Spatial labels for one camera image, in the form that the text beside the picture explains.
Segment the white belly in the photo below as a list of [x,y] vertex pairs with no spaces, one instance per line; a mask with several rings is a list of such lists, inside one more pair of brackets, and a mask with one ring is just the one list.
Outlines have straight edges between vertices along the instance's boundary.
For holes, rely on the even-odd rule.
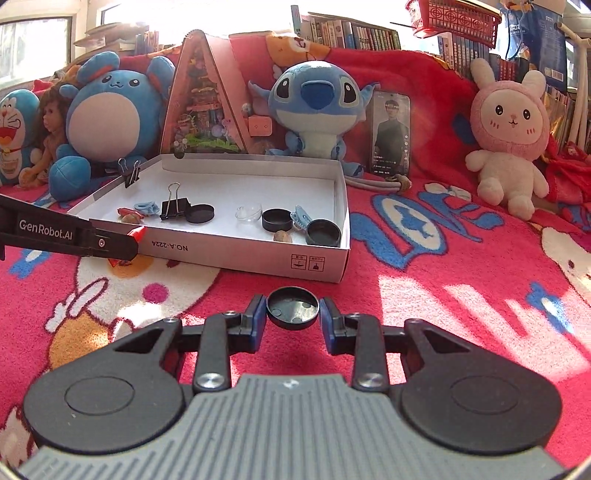
[[138,143],[138,111],[118,93],[93,95],[72,113],[67,137],[70,145],[88,160],[116,161],[127,156]]
[[22,168],[22,152],[0,152],[0,171],[5,178],[12,180],[18,177]]
[[304,141],[303,157],[308,158],[331,158],[330,155],[337,143],[336,135],[304,132],[300,133],[300,138]]

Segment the plush toy nose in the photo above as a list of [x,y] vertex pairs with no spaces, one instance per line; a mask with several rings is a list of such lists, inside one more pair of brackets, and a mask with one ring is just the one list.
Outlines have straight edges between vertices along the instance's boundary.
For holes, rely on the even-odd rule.
[[322,110],[335,98],[335,88],[325,80],[311,80],[301,84],[301,97],[314,110]]

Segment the stitch plush toy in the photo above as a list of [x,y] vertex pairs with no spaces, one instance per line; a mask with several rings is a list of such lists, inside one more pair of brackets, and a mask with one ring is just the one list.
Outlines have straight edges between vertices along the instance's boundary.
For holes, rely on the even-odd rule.
[[[271,155],[300,155],[342,161],[346,147],[342,135],[365,120],[365,108],[374,85],[359,90],[343,69],[325,61],[306,61],[287,69],[271,90],[249,82],[251,92],[268,101],[270,115],[289,131],[287,150]],[[358,163],[342,162],[347,176],[361,176]]]
[[80,90],[60,88],[73,101],[66,118],[69,144],[58,148],[49,172],[49,191],[58,202],[88,193],[91,164],[116,169],[125,158],[132,166],[145,161],[158,140],[174,76],[172,62],[154,57],[145,75],[118,68],[116,53],[99,53],[78,71]]
[[15,90],[0,102],[0,185],[18,184],[23,168],[41,159],[33,147],[39,98],[29,90]]
[[548,144],[550,123],[540,97],[546,81],[537,70],[522,83],[496,82],[490,65],[476,59],[470,65],[480,91],[472,102],[470,124],[483,150],[466,156],[466,167],[479,172],[478,196],[491,205],[506,204],[511,215],[530,220],[532,193],[548,195],[548,183],[533,165]]

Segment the basket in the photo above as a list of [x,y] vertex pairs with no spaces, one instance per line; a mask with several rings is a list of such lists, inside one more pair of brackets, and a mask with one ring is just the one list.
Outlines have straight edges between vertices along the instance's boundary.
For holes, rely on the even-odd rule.
[[496,28],[501,16],[484,7],[461,0],[409,0],[414,35],[427,38],[443,32],[458,35],[495,48]]

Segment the pink bunny plush toy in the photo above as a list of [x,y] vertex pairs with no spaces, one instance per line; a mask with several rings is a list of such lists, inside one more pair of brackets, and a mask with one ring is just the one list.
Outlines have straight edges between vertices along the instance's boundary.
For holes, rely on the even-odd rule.
[[484,59],[470,65],[480,91],[472,102],[470,124],[482,150],[466,156],[466,167],[479,172],[478,196],[490,205],[506,205],[522,220],[534,214],[532,193],[544,198],[548,183],[533,165],[548,144],[550,122],[540,97],[546,80],[529,71],[522,83],[495,81]]

